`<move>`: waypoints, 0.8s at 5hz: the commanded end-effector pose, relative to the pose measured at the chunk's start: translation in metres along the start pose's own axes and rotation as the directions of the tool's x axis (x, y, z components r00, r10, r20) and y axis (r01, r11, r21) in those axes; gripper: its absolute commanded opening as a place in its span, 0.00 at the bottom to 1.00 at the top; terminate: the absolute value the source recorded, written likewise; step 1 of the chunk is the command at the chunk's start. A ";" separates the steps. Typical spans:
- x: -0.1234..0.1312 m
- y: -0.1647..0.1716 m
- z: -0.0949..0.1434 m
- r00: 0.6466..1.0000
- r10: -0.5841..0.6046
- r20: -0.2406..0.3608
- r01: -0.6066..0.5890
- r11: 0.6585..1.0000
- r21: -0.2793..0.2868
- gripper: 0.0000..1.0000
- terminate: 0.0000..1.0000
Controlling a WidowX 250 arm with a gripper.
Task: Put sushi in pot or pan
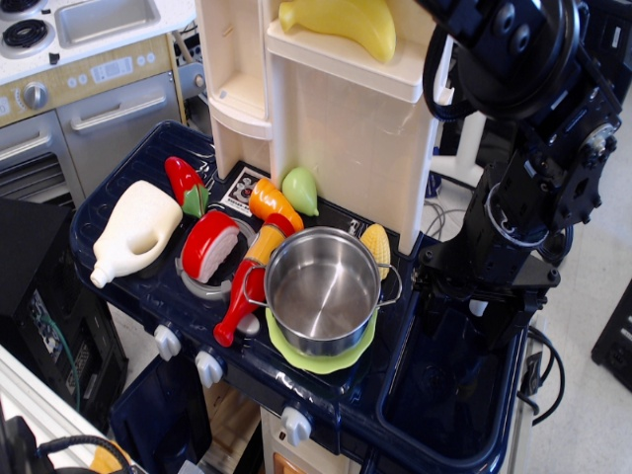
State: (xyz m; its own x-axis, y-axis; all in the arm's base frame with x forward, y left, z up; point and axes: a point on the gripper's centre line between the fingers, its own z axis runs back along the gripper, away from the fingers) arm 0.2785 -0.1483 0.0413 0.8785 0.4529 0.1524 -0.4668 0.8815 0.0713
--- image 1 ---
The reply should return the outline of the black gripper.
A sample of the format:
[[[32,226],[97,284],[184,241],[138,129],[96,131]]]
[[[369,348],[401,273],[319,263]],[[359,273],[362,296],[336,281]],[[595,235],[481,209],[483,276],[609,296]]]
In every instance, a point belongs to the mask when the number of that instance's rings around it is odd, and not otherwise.
[[[557,268],[504,245],[476,250],[463,240],[434,243],[419,256],[415,287],[423,330],[434,334],[449,310],[473,322],[489,350],[506,346],[560,283]]]

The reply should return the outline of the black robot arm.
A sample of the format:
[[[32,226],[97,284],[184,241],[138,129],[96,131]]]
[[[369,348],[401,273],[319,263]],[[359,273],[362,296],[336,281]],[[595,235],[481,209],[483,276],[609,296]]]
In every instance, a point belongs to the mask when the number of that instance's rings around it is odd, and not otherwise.
[[[584,47],[588,10],[581,2],[428,1],[425,8],[436,27],[423,82],[431,86],[439,46],[453,39],[464,95],[441,106],[427,91],[431,113],[452,121],[479,112],[520,130],[510,161],[485,168],[460,231],[424,252],[419,273],[429,315],[439,319],[459,304],[497,349],[559,283],[537,249],[599,207],[621,106]]]

